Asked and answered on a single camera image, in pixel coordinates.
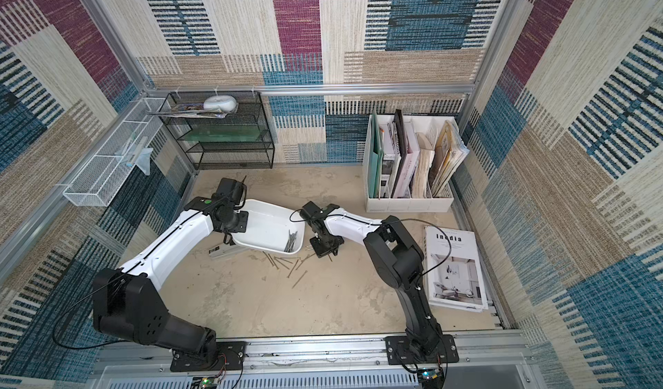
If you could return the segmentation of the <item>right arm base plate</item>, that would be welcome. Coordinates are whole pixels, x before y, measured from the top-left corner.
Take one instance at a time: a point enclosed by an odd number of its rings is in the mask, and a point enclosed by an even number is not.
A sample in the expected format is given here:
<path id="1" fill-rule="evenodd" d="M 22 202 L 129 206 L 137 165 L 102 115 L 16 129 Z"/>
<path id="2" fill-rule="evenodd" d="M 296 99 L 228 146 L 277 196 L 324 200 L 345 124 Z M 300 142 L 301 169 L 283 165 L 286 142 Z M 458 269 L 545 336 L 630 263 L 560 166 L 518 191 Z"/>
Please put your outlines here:
<path id="1" fill-rule="evenodd" d="M 426 349 L 412 342 L 406 335 L 390 335 L 384 338 L 388 364 L 400 366 L 458 363 L 459 353 L 452 335 L 442 335 L 433 340 L 433 347 Z"/>

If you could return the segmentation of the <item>white plastic storage box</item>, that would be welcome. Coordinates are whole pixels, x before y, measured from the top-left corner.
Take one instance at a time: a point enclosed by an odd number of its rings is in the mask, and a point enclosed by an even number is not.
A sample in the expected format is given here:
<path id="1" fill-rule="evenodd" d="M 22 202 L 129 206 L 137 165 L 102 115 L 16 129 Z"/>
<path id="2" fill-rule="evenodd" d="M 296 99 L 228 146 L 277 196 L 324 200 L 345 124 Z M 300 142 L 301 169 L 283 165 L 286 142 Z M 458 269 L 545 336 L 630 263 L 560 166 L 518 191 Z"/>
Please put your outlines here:
<path id="1" fill-rule="evenodd" d="M 295 221 L 293 209 L 247 199 L 243 210 L 249 212 L 248 226 L 245 233 L 231 235 L 236 244 L 267 253 L 290 255 L 284 252 L 288 232 L 297 232 L 295 248 L 291 254 L 300 252 L 305 238 L 306 225 L 303 221 Z"/>

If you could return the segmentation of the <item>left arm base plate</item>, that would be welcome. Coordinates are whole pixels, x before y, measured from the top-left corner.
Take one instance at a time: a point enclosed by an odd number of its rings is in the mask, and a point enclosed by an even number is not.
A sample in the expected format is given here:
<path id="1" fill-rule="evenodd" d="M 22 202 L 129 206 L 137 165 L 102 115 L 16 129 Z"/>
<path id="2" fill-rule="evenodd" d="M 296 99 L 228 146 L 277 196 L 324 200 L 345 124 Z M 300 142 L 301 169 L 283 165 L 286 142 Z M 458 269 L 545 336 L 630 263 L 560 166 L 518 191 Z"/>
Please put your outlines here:
<path id="1" fill-rule="evenodd" d="M 243 368 L 243 356 L 247 342 L 215 342 L 203 348 L 200 353 L 189 354 L 175 350 L 170 365 L 173 373 L 239 371 Z"/>

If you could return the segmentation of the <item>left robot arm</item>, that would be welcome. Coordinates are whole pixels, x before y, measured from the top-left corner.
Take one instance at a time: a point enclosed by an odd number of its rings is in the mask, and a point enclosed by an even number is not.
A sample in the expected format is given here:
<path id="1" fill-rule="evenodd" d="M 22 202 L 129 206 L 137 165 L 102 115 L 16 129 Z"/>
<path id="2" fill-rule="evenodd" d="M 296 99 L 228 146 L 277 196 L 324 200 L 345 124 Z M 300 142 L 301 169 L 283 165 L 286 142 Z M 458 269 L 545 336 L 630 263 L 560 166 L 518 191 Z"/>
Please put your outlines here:
<path id="1" fill-rule="evenodd" d="M 174 359 L 202 369 L 219 359 L 213 330 L 170 314 L 160 295 L 167 277 L 212 233 L 245 232 L 246 185 L 223 178 L 209 198 L 195 197 L 153 243 L 93 280 L 93 327 L 121 340 L 172 351 Z"/>

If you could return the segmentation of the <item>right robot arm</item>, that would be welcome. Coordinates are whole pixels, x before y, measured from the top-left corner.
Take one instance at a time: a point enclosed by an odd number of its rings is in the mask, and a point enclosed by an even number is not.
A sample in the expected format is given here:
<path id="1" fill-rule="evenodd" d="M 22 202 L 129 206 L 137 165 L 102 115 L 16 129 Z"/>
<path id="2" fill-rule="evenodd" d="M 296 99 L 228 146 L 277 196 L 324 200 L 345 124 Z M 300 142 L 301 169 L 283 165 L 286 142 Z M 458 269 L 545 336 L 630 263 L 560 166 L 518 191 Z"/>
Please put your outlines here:
<path id="1" fill-rule="evenodd" d="M 424 292 L 424 253 L 395 216 L 384 220 L 354 215 L 335 204 L 322 209 L 314 202 L 294 212 L 314 233 L 317 256 L 336 255 L 351 240 L 363 245 L 380 279 L 395 290 L 402 306 L 409 350 L 416 361 L 450 361 L 440 324 Z"/>

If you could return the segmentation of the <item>white Inedia magazine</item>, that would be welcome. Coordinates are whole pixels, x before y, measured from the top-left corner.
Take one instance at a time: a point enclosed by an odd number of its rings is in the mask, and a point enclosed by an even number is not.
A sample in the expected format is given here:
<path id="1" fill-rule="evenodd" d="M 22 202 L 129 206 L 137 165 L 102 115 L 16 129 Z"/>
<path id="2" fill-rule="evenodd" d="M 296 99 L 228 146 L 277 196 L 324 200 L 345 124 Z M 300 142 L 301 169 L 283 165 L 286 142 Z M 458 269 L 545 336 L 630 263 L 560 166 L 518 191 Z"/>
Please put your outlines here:
<path id="1" fill-rule="evenodd" d="M 431 305 L 482 312 L 488 309 L 476 236 L 471 231 L 427 226 L 426 295 Z"/>

